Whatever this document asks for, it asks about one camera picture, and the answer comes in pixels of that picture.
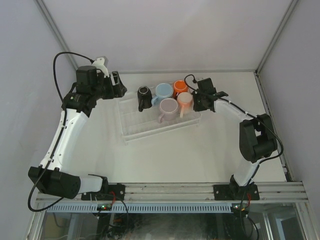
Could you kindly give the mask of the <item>pink mug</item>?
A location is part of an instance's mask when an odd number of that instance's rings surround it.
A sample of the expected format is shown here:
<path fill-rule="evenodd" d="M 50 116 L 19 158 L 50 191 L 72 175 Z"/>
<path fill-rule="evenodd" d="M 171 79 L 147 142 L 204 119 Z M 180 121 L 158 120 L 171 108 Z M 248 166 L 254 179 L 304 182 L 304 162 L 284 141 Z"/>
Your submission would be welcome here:
<path fill-rule="evenodd" d="M 180 106 L 180 118 L 182 118 L 184 115 L 186 115 L 191 108 L 191 105 L 193 103 L 193 96 L 189 92 L 181 92 L 177 96 L 177 102 Z"/>

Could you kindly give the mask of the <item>black mug cream inside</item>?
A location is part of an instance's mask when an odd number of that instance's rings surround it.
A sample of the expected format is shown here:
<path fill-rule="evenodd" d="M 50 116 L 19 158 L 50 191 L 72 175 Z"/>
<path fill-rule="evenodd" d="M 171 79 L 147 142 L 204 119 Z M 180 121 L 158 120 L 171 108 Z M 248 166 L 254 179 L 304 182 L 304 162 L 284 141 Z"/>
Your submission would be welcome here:
<path fill-rule="evenodd" d="M 152 92 L 147 86 L 139 87 L 137 91 L 137 98 L 139 112 L 152 107 Z"/>

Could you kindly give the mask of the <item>orange mug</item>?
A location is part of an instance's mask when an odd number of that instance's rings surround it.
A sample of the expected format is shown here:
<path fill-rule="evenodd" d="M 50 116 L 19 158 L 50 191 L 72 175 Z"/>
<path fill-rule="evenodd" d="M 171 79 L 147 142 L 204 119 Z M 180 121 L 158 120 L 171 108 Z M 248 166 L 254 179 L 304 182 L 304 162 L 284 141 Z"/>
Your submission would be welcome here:
<path fill-rule="evenodd" d="M 189 87 L 186 85 L 184 80 L 176 80 L 173 85 L 173 98 L 177 99 L 180 93 L 188 92 Z"/>

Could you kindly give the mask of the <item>lilac mug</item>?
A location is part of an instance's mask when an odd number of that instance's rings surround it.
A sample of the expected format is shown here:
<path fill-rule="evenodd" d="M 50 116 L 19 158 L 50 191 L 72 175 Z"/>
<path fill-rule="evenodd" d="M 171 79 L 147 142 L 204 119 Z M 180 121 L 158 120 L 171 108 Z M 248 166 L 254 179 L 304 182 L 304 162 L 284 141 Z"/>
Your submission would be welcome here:
<path fill-rule="evenodd" d="M 158 123 L 173 121 L 178 116 L 179 104 L 174 98 L 166 98 L 160 102 L 159 110 L 160 115 L 157 119 Z"/>

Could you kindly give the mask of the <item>light blue mug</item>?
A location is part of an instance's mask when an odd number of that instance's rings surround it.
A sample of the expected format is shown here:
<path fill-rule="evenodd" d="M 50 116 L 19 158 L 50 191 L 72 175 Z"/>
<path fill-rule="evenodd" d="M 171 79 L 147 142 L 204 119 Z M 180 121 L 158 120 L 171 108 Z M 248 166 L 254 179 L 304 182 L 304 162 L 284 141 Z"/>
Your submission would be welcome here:
<path fill-rule="evenodd" d="M 174 89 L 169 83 L 160 83 L 155 88 L 155 96 L 151 100 L 152 106 L 159 104 L 162 100 L 171 98 L 173 96 Z"/>

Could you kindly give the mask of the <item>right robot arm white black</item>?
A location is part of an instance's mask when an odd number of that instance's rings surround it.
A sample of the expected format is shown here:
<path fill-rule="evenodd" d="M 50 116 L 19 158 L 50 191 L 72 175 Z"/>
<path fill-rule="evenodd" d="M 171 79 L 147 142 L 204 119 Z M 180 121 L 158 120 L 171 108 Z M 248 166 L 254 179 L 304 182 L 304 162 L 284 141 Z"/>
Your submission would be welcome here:
<path fill-rule="evenodd" d="M 236 172 L 230 177 L 229 192 L 236 196 L 253 184 L 260 165 L 273 159 L 273 152 L 281 142 L 274 132 L 271 117 L 264 113 L 254 115 L 242 109 L 230 99 L 224 91 L 217 91 L 210 78 L 192 82 L 193 110 L 196 112 L 210 110 L 235 121 L 239 129 L 239 150 L 242 161 Z"/>

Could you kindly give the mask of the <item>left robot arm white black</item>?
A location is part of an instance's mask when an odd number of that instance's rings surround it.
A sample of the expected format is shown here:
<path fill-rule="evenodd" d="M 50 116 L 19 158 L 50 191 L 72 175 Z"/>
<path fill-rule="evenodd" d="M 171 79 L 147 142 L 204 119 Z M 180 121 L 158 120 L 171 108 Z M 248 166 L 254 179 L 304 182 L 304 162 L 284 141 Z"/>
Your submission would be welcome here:
<path fill-rule="evenodd" d="M 56 197 L 73 199 L 78 194 L 107 193 L 105 176 L 71 174 L 71 156 L 82 128 L 88 121 L 98 100 L 122 98 L 127 92 L 119 73 L 106 76 L 93 65 L 76 70 L 76 81 L 62 100 L 62 113 L 49 150 L 38 167 L 31 167 L 28 176 L 39 192 Z"/>

